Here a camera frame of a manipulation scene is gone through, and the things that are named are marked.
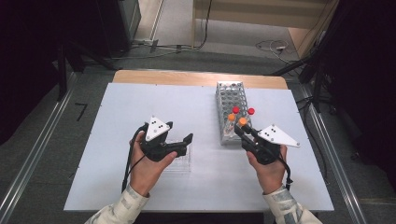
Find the sleeve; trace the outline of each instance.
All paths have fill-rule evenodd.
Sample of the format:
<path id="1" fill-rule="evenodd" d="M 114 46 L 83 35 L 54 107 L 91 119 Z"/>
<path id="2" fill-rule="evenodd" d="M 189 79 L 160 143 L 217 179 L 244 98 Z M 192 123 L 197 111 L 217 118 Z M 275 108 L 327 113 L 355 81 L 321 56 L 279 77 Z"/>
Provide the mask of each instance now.
<path id="1" fill-rule="evenodd" d="M 321 223 L 309 210 L 297 203 L 284 187 L 263 195 L 276 218 L 277 224 L 283 223 Z"/>
<path id="2" fill-rule="evenodd" d="M 132 224 L 148 200 L 149 198 L 141 196 L 128 185 L 118 202 L 102 208 L 85 224 Z"/>

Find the white triangular marker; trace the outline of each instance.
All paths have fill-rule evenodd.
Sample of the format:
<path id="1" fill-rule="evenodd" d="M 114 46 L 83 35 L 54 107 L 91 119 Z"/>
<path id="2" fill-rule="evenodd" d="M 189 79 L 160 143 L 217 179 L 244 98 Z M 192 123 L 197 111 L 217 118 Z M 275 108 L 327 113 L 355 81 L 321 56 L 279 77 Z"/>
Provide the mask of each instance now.
<path id="1" fill-rule="evenodd" d="M 291 147 L 299 147 L 300 143 L 288 136 L 280 130 L 275 124 L 263 129 L 259 132 L 259 136 L 270 143 L 286 145 Z"/>
<path id="2" fill-rule="evenodd" d="M 151 117 L 148 124 L 148 132 L 146 134 L 146 141 L 151 141 L 152 139 L 160 136 L 163 133 L 166 133 L 171 128 L 162 122 L 160 119 L 155 118 L 154 116 Z"/>

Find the hand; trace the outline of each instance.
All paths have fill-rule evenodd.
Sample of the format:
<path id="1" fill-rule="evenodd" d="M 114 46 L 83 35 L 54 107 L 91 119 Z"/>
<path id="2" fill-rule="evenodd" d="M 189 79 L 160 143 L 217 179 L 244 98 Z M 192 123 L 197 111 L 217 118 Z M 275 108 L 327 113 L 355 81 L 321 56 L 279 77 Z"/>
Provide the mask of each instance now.
<path id="1" fill-rule="evenodd" d="M 286 146 L 280 146 L 280 153 L 285 161 L 287 151 L 288 148 Z M 264 194 L 270 194 L 282 186 L 283 175 L 285 174 L 285 166 L 282 162 L 276 160 L 270 164 L 262 165 L 257 162 L 256 157 L 249 151 L 247 152 L 247 158 L 250 165 L 256 170 Z"/>
<path id="2" fill-rule="evenodd" d="M 144 153 L 140 147 L 140 142 L 143 140 L 144 132 L 140 132 L 134 141 L 134 150 L 132 151 L 131 165 L 137 163 Z M 149 191 L 154 187 L 160 178 L 163 170 L 175 159 L 177 153 L 171 152 L 166 155 L 161 161 L 151 161 L 145 157 L 132 170 L 130 176 L 130 186 L 138 194 L 146 197 Z"/>

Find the white tabletop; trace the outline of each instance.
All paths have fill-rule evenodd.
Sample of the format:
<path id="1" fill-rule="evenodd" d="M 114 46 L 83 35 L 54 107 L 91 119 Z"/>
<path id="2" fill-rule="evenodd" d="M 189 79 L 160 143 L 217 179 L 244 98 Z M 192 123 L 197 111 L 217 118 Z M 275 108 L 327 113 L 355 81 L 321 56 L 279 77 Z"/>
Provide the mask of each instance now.
<path id="1" fill-rule="evenodd" d="M 220 145 L 215 92 L 215 87 L 108 84 L 64 210 L 96 211 L 119 199 L 128 142 L 152 115 L 174 122 L 168 139 L 180 140 L 189 133 L 194 137 L 191 170 L 164 172 L 144 211 L 268 209 L 245 150 Z M 246 88 L 245 92 L 248 105 L 256 110 L 254 128 L 274 123 L 301 144 L 288 150 L 291 194 L 310 210 L 333 210 L 291 91 Z"/>

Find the table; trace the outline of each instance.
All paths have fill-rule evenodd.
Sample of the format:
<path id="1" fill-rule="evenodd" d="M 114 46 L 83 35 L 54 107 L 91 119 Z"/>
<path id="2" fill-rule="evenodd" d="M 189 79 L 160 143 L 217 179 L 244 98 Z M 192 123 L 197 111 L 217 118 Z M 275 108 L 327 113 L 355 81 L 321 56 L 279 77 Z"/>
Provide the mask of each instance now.
<path id="1" fill-rule="evenodd" d="M 268 209 L 245 150 L 239 145 L 219 144 L 215 109 L 218 80 L 244 81 L 247 103 L 255 105 L 257 111 L 253 125 L 266 127 L 275 122 L 301 143 L 300 148 L 288 151 L 294 180 L 291 192 L 297 201 L 311 210 L 333 210 L 304 125 L 282 77 L 175 71 L 116 73 L 107 86 L 64 210 L 98 210 L 120 197 L 128 141 L 143 121 L 149 121 L 150 112 L 165 122 L 174 122 L 168 139 L 180 139 L 188 133 L 194 133 L 194 137 L 191 170 L 164 172 L 150 193 L 145 212 Z M 189 119 L 191 111 L 200 113 L 194 116 L 198 119 Z"/>
<path id="2" fill-rule="evenodd" d="M 209 1 L 193 0 L 192 46 L 195 41 L 195 20 L 205 20 Z M 302 58 L 327 29 L 338 2 L 338 0 L 213 0 L 210 20 L 289 27 L 293 44 Z"/>

